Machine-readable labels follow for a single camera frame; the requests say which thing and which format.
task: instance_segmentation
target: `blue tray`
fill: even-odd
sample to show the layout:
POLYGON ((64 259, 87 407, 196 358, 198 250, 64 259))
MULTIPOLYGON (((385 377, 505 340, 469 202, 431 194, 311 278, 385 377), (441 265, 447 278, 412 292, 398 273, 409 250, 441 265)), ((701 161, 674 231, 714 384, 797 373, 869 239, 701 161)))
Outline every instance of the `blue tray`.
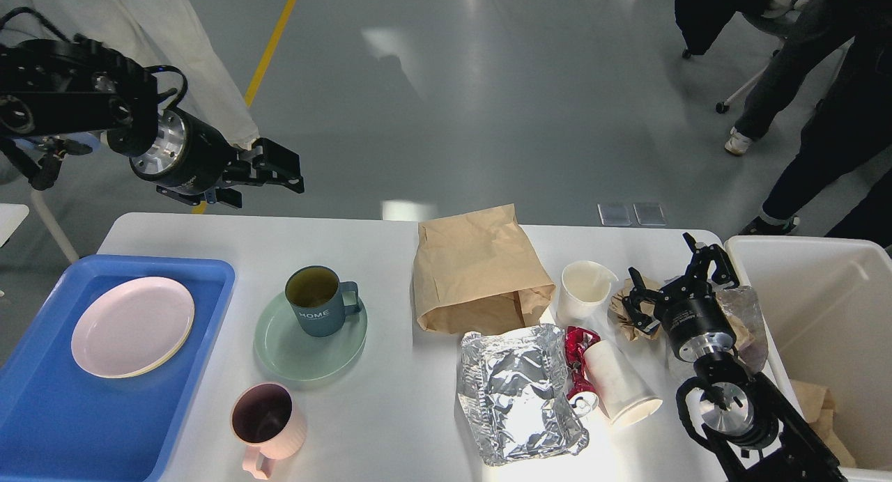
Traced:
POLYGON ((89 256, 63 276, 0 370, 0 481, 157 480, 164 472, 236 273, 222 261, 89 256), (106 380, 77 367, 71 333, 128 280, 181 282, 195 301, 183 347, 154 371, 106 380))

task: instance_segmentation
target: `white bin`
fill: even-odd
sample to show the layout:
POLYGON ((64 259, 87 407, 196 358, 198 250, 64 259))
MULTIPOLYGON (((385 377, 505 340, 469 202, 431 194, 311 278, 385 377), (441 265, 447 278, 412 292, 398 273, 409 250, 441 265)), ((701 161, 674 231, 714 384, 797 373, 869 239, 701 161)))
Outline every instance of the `white bin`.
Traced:
MULTIPOLYGON (((740 281, 758 294, 787 376, 829 387, 834 429, 859 468, 892 470, 889 255, 835 238, 733 237, 725 246, 740 281)), ((892 480, 861 469, 845 473, 892 480)))

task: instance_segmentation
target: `pink plate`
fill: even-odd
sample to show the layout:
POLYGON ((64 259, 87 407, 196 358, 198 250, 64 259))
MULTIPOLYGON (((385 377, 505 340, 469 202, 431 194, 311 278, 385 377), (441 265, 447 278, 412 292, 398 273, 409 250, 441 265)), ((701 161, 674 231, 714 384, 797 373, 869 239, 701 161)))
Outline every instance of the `pink plate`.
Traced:
POLYGON ((182 284, 163 277, 130 280, 86 308, 71 336, 71 355, 100 378, 131 378, 164 364, 181 348, 195 315, 182 284))

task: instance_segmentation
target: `white table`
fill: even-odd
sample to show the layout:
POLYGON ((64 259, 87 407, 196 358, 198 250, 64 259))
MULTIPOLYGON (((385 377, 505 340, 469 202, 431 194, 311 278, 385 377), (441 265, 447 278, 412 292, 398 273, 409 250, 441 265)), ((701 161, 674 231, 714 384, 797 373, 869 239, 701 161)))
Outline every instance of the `white table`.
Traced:
POLYGON ((9 240, 16 228, 25 221, 28 206, 20 203, 0 203, 0 247, 9 240))
MULTIPOLYGON (((691 259, 676 229, 523 229, 552 279, 579 259, 602 263, 620 278, 635 266, 669 279, 691 259)), ((719 241, 706 231, 691 233, 719 241)), ((593 412, 584 419, 592 443, 579 456, 485 467, 455 394, 459 336, 424 332, 414 320, 417 243, 412 222, 146 213, 118 219, 100 254, 215 258, 236 269, 229 310, 163 480, 252 480, 241 470, 243 446, 230 431, 230 409, 243 389, 273 378, 252 352, 254 328, 290 273, 308 264, 325 264, 359 284, 369 332, 353 367, 325 386, 297 391, 309 437, 297 456, 277 466, 274 480, 516 482, 577 470, 592 480, 725 480, 713 454, 689 440, 678 421, 678 383, 666 372, 663 343, 646 342, 618 343, 665 401, 654 416, 612 429, 593 412)))

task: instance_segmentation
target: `yellow floor line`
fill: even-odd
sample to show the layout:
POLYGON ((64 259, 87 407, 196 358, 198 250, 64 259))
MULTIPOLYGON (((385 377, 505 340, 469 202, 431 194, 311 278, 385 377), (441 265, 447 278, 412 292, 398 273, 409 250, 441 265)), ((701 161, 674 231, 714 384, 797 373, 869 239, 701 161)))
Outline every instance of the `yellow floor line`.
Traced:
MULTIPOLYGON (((257 95, 257 91, 261 87, 261 82, 263 81, 263 76, 267 73, 267 68, 270 67, 270 61, 273 59, 273 54, 276 53, 278 40, 282 37, 284 26, 288 23, 288 17, 291 16, 291 12, 294 9, 294 4, 296 2, 297 0, 288 0, 284 4, 282 13, 279 15, 279 20, 276 22, 276 28, 273 29, 270 41, 268 41, 267 47, 263 51, 263 56, 261 56, 261 62, 257 64, 257 69, 254 70, 251 84, 248 85, 248 92, 245 92, 245 104, 248 104, 248 107, 251 107, 251 104, 254 103, 254 97, 257 95)), ((200 215, 201 213, 204 213, 207 208, 208 203, 201 202, 197 207, 192 208, 192 213, 200 215)))

